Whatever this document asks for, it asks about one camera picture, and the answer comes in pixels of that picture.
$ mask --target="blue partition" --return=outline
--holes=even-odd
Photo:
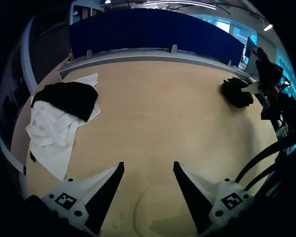
[[[123,48],[171,48],[239,65],[244,44],[198,18],[159,9],[112,11],[79,21],[69,28],[75,58]]]

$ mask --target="white towel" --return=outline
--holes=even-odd
[[[97,73],[75,82],[94,87],[97,84]],[[100,113],[96,102],[88,122]],[[76,130],[84,124],[82,119],[45,101],[36,101],[31,109],[31,123],[26,127],[30,137],[30,151],[43,167],[61,181],[67,173]]]

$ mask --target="crumpled black cloth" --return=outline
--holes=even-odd
[[[36,101],[43,100],[87,122],[97,97],[98,93],[90,85],[80,82],[59,82],[47,85],[42,91],[36,93],[31,108]]]
[[[248,84],[236,77],[224,80],[221,85],[221,93],[229,103],[242,108],[253,103],[253,97],[249,92],[242,92],[241,89],[247,87]]]

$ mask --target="wooden table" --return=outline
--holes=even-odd
[[[256,98],[248,108],[235,109],[220,95],[219,87],[231,73],[179,62],[119,62],[73,71],[64,82],[95,72],[102,113],[78,129],[67,176],[85,179],[125,162],[102,226],[104,237],[196,236],[173,162],[217,180],[234,179],[276,141],[271,123],[260,119]],[[274,158],[256,165],[241,184]],[[30,194],[43,196],[59,183],[28,157]]]

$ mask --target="ceiling light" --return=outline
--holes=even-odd
[[[273,24],[269,24],[267,27],[264,28],[264,31],[267,31],[269,29],[273,28]]]
[[[151,4],[166,4],[166,3],[189,4],[189,5],[201,6],[201,7],[216,10],[215,5],[201,3],[201,2],[194,2],[194,1],[186,1],[186,0],[160,0],[160,1],[145,2],[143,5],[146,6]]]

